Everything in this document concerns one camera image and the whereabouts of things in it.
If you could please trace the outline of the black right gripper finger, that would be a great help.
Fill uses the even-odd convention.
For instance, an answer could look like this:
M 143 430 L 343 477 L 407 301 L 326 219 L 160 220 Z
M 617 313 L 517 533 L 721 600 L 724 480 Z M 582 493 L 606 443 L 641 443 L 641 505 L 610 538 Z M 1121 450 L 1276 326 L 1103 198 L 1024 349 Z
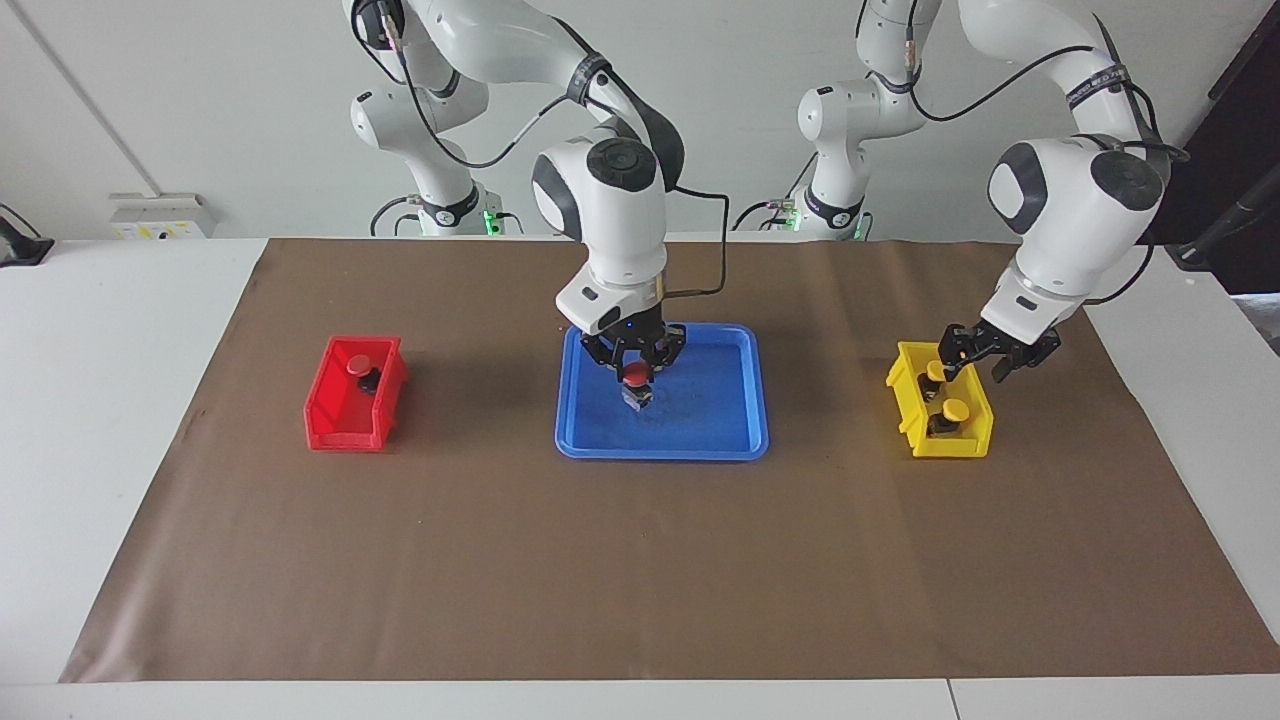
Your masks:
M 596 365 L 609 368 L 616 379 L 623 378 L 627 351 L 623 341 L 609 340 L 605 334 L 582 334 L 581 347 Z
M 687 327 L 684 323 L 664 323 L 645 346 L 645 363 L 650 373 L 658 373 L 672 366 L 687 342 Z

